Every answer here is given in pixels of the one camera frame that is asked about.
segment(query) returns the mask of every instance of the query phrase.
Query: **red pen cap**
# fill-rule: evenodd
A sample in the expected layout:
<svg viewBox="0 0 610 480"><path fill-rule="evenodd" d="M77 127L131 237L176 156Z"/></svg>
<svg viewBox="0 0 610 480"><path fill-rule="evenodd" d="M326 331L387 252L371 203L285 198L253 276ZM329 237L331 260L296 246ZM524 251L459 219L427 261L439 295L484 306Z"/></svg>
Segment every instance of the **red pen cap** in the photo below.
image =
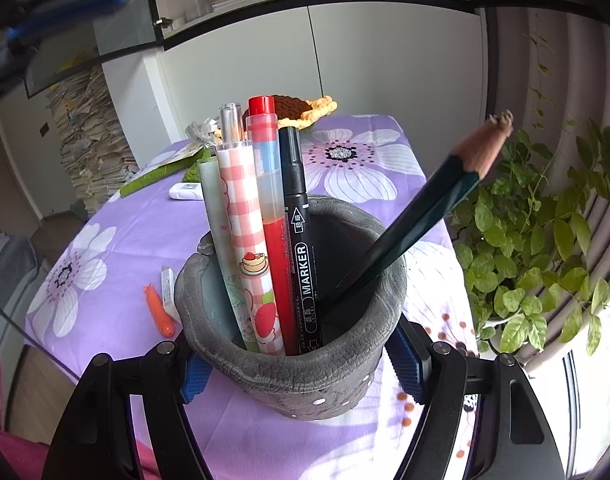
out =
<svg viewBox="0 0 610 480"><path fill-rule="evenodd" d="M259 95L247 102L249 115L275 114L274 98L271 95Z"/></svg>

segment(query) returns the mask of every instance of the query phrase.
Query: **metal screw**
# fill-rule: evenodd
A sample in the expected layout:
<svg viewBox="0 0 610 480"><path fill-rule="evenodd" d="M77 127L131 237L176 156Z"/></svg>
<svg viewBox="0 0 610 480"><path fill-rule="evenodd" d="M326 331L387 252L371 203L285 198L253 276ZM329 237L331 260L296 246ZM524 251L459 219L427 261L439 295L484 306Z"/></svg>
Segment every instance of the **metal screw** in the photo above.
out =
<svg viewBox="0 0 610 480"><path fill-rule="evenodd" d="M159 343L159 345L156 347L156 350L158 351L159 354L171 354L172 350L174 350L175 345L174 343L172 343L171 341L163 341L162 343Z"/></svg>
<svg viewBox="0 0 610 480"><path fill-rule="evenodd" d="M446 355L450 353L451 346L443 341L437 341L432 345L432 348L437 354Z"/></svg>
<svg viewBox="0 0 610 480"><path fill-rule="evenodd" d="M94 366L102 366L108 361L107 354L98 354L95 355L92 359L92 363Z"/></svg>
<svg viewBox="0 0 610 480"><path fill-rule="evenodd" d="M514 359L514 356L512 354L506 354L504 352L502 354L499 354L498 358L505 366L514 366L516 362L516 359Z"/></svg>

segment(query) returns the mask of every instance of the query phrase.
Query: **table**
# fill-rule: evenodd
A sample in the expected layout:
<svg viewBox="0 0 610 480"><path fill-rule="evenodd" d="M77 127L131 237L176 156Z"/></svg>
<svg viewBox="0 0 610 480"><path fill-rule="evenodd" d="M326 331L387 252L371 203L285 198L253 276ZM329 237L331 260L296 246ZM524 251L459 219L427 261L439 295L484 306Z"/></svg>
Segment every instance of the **table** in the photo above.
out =
<svg viewBox="0 0 610 480"><path fill-rule="evenodd" d="M181 145L173 144L152 163ZM301 146L308 192L353 202L384 225L425 182L391 117L325 117L302 134ZM75 373L82 374L98 352L124 359L144 354L163 339L143 287L152 283L160 291L161 266L178 273L209 229L203 202L168 197L180 180L178 173L125 198L112 197L41 286L27 330ZM406 316L433 339L473 355L476 340L463 272L444 223L415 244L405 261ZM136 438L150 445L140 397L132 397L132 410ZM463 477L475 410L476 401L466 399L447 479ZM356 480L393 477L421 406L401 392L383 352L367 395L353 410L330 420L280 416L216 370L186 411L216 480Z"/></svg>

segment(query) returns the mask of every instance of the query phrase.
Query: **black marker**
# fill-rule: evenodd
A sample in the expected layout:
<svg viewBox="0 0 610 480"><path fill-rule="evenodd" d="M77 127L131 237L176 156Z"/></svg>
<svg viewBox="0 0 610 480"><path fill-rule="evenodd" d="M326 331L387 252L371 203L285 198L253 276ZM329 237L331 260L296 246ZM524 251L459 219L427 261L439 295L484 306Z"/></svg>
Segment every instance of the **black marker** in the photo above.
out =
<svg viewBox="0 0 610 480"><path fill-rule="evenodd" d="M322 347L323 338L299 131L292 126L281 128L278 130L278 142L285 194L285 221L290 234L291 280L299 328L299 347L301 354L304 354Z"/></svg>

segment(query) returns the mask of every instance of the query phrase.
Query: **orange object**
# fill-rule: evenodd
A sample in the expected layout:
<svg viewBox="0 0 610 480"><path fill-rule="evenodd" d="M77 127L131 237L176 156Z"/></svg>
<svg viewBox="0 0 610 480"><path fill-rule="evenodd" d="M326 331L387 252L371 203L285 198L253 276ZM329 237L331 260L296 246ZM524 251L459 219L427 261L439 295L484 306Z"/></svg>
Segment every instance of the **orange object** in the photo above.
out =
<svg viewBox="0 0 610 480"><path fill-rule="evenodd" d="M147 300L147 306L149 306L149 312L151 317L154 318L157 328L161 335L165 337L171 337L176 332L174 327L174 320L165 312L163 308L163 300L160 299L159 294L156 292L154 286L151 283L143 287L145 291L145 299Z"/></svg>

